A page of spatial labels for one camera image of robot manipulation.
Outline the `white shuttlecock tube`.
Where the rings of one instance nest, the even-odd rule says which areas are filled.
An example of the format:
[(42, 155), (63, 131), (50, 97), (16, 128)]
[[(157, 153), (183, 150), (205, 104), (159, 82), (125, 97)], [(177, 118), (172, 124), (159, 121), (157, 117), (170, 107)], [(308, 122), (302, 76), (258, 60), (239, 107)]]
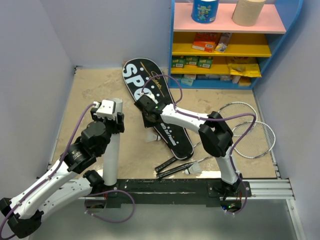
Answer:
[(102, 178), (106, 186), (113, 186), (118, 179), (118, 161), (120, 152), (120, 133), (124, 132), (123, 100), (119, 98), (108, 98), (114, 102), (113, 115), (116, 120), (117, 133), (113, 133), (110, 143), (107, 145), (103, 158)]

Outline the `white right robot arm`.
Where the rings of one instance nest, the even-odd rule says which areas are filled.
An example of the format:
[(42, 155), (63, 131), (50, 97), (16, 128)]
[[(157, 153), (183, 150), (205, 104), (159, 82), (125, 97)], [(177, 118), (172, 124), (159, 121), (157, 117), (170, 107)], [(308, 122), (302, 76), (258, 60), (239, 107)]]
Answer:
[(174, 103), (156, 103), (146, 94), (134, 105), (143, 117), (156, 123), (176, 125), (200, 136), (204, 150), (216, 159), (221, 172), (223, 192), (230, 197), (241, 190), (242, 177), (233, 160), (233, 132), (222, 116), (213, 111), (211, 114), (197, 113), (179, 108)]

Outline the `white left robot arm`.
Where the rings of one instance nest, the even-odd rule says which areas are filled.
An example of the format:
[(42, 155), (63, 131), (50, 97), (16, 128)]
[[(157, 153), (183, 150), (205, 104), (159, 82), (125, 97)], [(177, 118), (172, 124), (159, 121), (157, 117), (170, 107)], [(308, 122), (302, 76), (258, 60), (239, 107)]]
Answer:
[(15, 237), (23, 239), (34, 233), (54, 209), (103, 192), (105, 181), (88, 167), (106, 154), (116, 135), (124, 132), (124, 114), (107, 114), (97, 108), (90, 113), (92, 122), (74, 143), (67, 144), (59, 160), (42, 177), (19, 195), (0, 200), (3, 224)]

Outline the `white shuttlecock front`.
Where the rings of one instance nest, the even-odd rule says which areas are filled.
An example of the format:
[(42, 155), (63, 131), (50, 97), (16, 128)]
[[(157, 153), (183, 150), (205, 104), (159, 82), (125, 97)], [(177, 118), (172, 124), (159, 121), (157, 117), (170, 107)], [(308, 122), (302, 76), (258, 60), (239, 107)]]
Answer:
[(186, 175), (192, 175), (192, 174), (201, 174), (202, 169), (200, 164), (196, 161), (188, 165), (186, 170), (184, 171)]

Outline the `white shuttlecock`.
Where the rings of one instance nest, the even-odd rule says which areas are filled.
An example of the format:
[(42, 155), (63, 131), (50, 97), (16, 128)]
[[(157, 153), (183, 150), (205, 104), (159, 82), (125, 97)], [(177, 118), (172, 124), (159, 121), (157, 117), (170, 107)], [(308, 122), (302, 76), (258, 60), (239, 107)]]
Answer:
[(161, 139), (162, 138), (160, 135), (154, 133), (153, 131), (148, 131), (146, 133), (145, 142), (151, 143), (151, 142), (155, 142), (155, 141), (160, 141)]
[(184, 171), (186, 175), (192, 175), (192, 174), (201, 174), (202, 169), (200, 164), (196, 161), (188, 165), (186, 170)]

